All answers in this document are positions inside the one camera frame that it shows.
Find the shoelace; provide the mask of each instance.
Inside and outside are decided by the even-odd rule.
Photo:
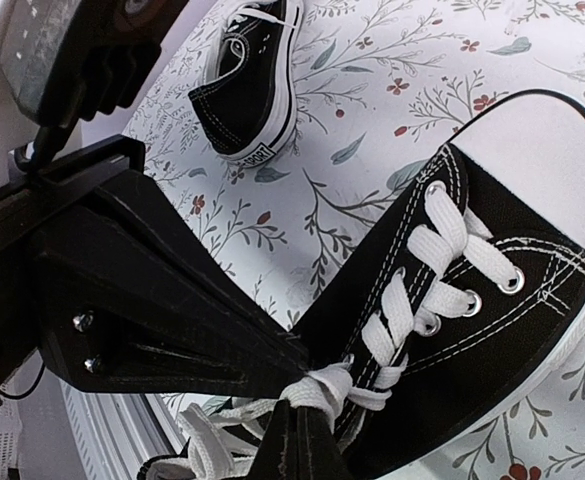
[[[258,8],[259,6],[269,5],[271,3],[274,3],[275,1],[276,0],[258,3],[247,3],[239,7],[225,20],[225,23],[222,24],[221,28],[219,29],[220,38],[223,38],[227,33],[232,33],[233,31],[238,29],[241,26],[241,23],[245,22],[248,18],[256,18],[258,20],[263,20],[265,22],[283,25],[289,28],[296,28],[293,24],[280,20],[274,15],[259,10]],[[210,69],[206,73],[206,79],[208,80],[214,79],[218,76],[219,68],[218,58],[222,49],[222,45],[225,43],[227,43],[227,47],[238,58],[243,58],[243,55],[245,54],[245,47],[243,43],[235,37],[229,37],[225,39],[223,42],[221,41],[213,42],[209,55],[210,58],[213,58],[215,60],[213,62],[210,62],[208,66],[208,68]]]
[[[423,225],[416,227],[408,237],[407,248],[435,272],[436,280],[416,315],[410,307],[403,268],[397,269],[385,287],[381,310],[370,316],[361,331],[364,344],[380,366],[373,390],[354,387],[348,371],[350,364],[337,363],[309,372],[281,394],[280,398],[287,399],[292,408],[303,406],[323,411],[332,430],[346,399],[371,411],[385,407],[391,388],[407,366],[407,355],[400,365],[393,364],[412,331],[431,336],[441,327],[439,316],[470,317],[479,312],[482,302],[477,293],[442,282],[454,259],[463,255],[504,294],[512,295],[523,288],[525,278],[521,270],[488,243],[492,235],[474,213],[468,209],[465,215],[461,214],[442,182],[435,181],[426,190],[425,211],[436,232]],[[387,327],[381,314],[387,319]],[[182,413],[182,427],[191,435],[188,458],[170,459],[169,463],[181,467],[183,480],[221,480],[248,474],[257,448],[223,428],[243,425],[262,439],[264,431],[257,419],[272,412],[276,400],[239,402],[243,404],[235,403],[236,408],[209,417],[195,404]]]

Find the black canvas upper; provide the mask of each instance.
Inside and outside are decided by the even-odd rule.
[[[285,20],[286,7],[287,0],[278,0],[259,5],[258,9]],[[189,93],[210,143],[217,152],[227,155],[247,147],[268,120],[274,99],[277,53],[285,28],[251,17],[239,23],[239,28],[229,31],[233,25],[237,23],[231,23],[221,39],[219,76],[231,72],[237,65],[238,68]],[[243,45],[245,55],[242,58],[237,55],[237,47],[228,43],[230,38]]]
[[[354,353],[355,383],[368,388],[373,382],[379,367],[359,333],[369,315],[380,310],[383,287],[396,269],[406,268],[415,310],[434,280],[434,272],[406,248],[415,226],[433,228],[424,213],[424,192],[434,180],[446,184],[461,211],[468,202],[494,234],[490,241],[524,272],[525,287],[508,296],[463,257],[450,266],[443,281],[477,292],[483,308],[472,318],[443,319],[433,337],[410,337],[408,368],[392,397],[381,412],[366,413],[363,432],[346,451],[355,478],[393,471],[473,425],[544,360],[585,298],[585,250],[449,144],[384,214],[297,325],[314,368]],[[347,402],[337,440],[361,413]]]

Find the heel label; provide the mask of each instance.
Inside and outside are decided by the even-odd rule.
[[[268,148],[266,145],[264,145],[263,143],[259,144],[258,148],[256,150],[254,150],[250,155],[248,155],[247,157],[238,160],[237,164],[239,165],[244,165],[246,167],[254,167],[256,165],[259,165],[263,162],[267,162],[268,160],[274,158],[276,155],[276,152],[274,152],[273,150],[271,150],[270,148]]]

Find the white rubber toe cap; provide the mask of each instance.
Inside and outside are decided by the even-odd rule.
[[[585,249],[583,112],[560,96],[523,93],[486,112],[451,143]]]

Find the red flower print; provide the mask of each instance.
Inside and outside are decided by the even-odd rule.
[[[576,3],[574,4],[574,6],[576,7],[576,9],[577,9],[579,12],[581,12],[581,13],[585,12],[585,2],[576,2]]]
[[[386,90],[392,92],[394,95],[401,95],[401,90],[406,90],[409,86],[409,83],[403,83],[402,78],[395,78],[394,85],[388,85]]]
[[[528,471],[523,465],[515,463],[508,471],[509,475],[503,475],[501,480],[539,480],[541,478],[541,469],[532,467]]]
[[[494,102],[496,102],[495,97],[490,98],[487,95],[483,94],[481,95],[480,98],[474,99],[474,110],[480,112],[484,108],[487,108],[490,105],[492,105]]]
[[[236,182],[241,180],[243,177],[245,177],[245,173],[243,173],[243,167],[239,167],[237,170],[234,170],[230,174],[230,178],[232,178],[232,180],[231,180],[232,185],[236,185]]]
[[[192,210],[190,210],[190,215],[200,215],[201,210],[205,207],[205,195],[197,195],[192,200]]]
[[[363,40],[359,40],[356,42],[356,46],[359,47],[360,50],[363,50],[365,47],[369,47],[374,42],[370,40],[370,37],[365,37]]]
[[[476,47],[481,45],[481,42],[470,42],[470,40],[463,40],[463,46],[461,47],[461,51],[465,52],[476,52]]]
[[[266,223],[268,223],[270,221],[270,218],[272,218],[272,214],[270,212],[265,212],[265,213],[261,214],[259,219],[256,221],[256,224],[257,225],[265,225]]]

